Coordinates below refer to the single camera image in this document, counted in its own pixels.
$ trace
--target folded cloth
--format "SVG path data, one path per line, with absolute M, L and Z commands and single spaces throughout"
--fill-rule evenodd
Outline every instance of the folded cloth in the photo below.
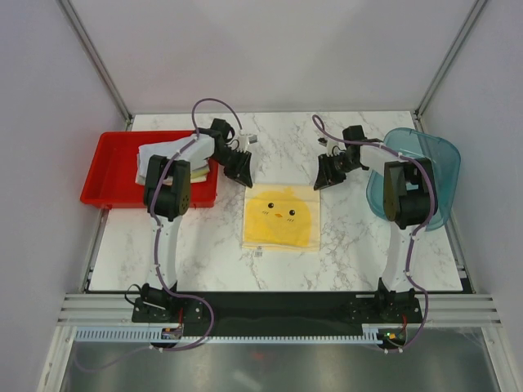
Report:
M 319 251 L 320 192 L 305 185 L 255 184 L 247 188 L 242 247 Z
M 153 155 L 160 155 L 163 157 L 172 157 L 179 149 L 186 145 L 193 136 L 187 136 L 182 139 L 174 141 L 164 141 L 162 143 L 153 143 L 152 145 L 141 145 L 138 147 L 138 171 L 136 173 L 136 183 L 143 185 L 145 183 L 145 177 L 147 176 L 147 167 L 149 166 L 150 157 Z M 198 176 L 202 176 L 208 173 L 207 159 L 203 159 L 200 162 L 194 162 L 190 165 L 191 174 L 198 172 Z M 164 184 L 172 183 L 172 178 L 167 179 Z

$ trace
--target teal basket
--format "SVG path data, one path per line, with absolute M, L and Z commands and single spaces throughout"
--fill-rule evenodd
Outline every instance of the teal basket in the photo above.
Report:
M 449 219 L 454 200 L 461 164 L 458 149 L 445 139 L 425 135 L 410 128 L 393 129 L 387 133 L 383 143 L 408 157 L 429 158 L 432 161 L 438 211 L 432 217 L 427 230 L 440 228 Z M 367 185 L 367 201 L 374 214 L 387 219 L 383 211 L 383 177 L 375 171 L 370 175 Z

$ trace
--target gray floor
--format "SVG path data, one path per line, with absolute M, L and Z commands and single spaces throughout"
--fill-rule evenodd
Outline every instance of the gray floor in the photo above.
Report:
M 137 345 L 82 343 L 96 367 Z M 480 331 L 426 330 L 403 354 L 356 345 L 207 344 L 180 353 L 140 352 L 96 374 L 74 365 L 63 391 L 498 391 Z

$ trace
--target white marble tabletop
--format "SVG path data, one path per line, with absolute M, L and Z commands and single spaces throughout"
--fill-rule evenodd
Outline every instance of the white marble tabletop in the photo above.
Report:
M 258 136 L 251 145 L 253 181 L 312 185 L 317 156 L 324 152 L 312 113 L 240 114 L 244 133 Z M 409 112 L 319 113 L 327 128 L 361 124 L 368 137 L 383 138 L 396 127 L 413 127 Z M 229 114 L 199 114 L 201 127 Z M 133 131 L 191 129 L 190 115 L 136 116 Z M 319 252 L 271 252 L 260 256 L 242 249 L 244 188 L 220 168 L 213 208 L 190 209 L 181 223 L 176 263 L 178 289 L 184 291 L 366 291 L 375 290 L 386 261 L 389 224 L 377 218 L 365 196 L 368 171 L 353 171 L 347 180 L 321 191 Z M 91 290 L 126 290 L 143 284 L 152 255 L 151 225 L 145 209 L 114 209 L 105 227 Z M 418 243 L 415 279 L 429 290 L 461 290 L 445 229 Z

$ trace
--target yellow towel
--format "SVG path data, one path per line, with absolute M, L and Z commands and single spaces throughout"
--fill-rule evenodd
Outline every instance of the yellow towel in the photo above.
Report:
M 243 247 L 319 251 L 320 192 L 305 185 L 255 184 L 247 188 Z

